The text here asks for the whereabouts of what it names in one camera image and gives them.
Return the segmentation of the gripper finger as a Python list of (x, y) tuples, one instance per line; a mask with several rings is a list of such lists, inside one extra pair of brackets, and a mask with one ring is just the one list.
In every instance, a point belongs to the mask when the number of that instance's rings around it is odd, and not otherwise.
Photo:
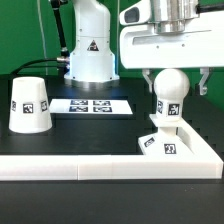
[(153, 71), (151, 69), (143, 69), (142, 75), (148, 84), (149, 92), (152, 93), (153, 92), (153, 84), (154, 84)]
[(209, 67), (205, 67), (205, 68), (201, 68), (200, 69), (200, 74), (201, 74), (201, 79), (198, 83), (198, 87), (199, 87), (199, 94), (200, 95), (206, 95), (208, 88), (207, 88), (207, 82), (210, 78), (210, 68)]

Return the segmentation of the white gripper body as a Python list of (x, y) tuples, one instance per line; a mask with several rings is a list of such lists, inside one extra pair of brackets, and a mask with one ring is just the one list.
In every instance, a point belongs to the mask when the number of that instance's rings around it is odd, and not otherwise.
[(125, 27), (120, 57), (127, 69), (224, 67), (224, 11), (202, 13), (181, 33), (156, 34), (153, 24)]

